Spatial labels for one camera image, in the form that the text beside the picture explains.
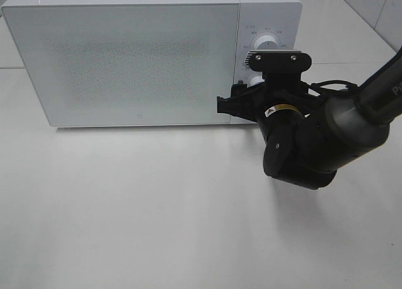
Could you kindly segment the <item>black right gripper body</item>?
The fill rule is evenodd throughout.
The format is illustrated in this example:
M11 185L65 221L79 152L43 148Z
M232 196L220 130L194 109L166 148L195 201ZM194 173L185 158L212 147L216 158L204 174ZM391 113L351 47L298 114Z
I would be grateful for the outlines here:
M265 73L262 78L264 87L251 97L263 138L268 141L277 135L280 141L293 141L317 97L309 93L310 85L301 80L301 73Z

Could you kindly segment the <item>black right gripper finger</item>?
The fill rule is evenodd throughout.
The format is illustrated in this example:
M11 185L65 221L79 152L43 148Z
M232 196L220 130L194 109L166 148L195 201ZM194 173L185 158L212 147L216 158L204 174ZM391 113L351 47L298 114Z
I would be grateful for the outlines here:
M231 86L231 97L253 96L259 93L264 87L264 82L258 82L257 84L248 86L243 81L238 81Z
M217 96L217 113L228 114L247 121L257 121L256 105L250 96L223 98Z

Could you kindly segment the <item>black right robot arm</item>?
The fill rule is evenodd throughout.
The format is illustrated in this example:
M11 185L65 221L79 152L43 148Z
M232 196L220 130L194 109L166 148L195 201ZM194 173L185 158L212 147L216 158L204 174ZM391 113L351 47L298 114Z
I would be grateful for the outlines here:
M252 50L245 58L262 82L234 84L217 111L259 125L264 173L312 190L327 186L337 170L383 145L401 114L401 54L356 85L338 80L308 84L312 65L299 50Z

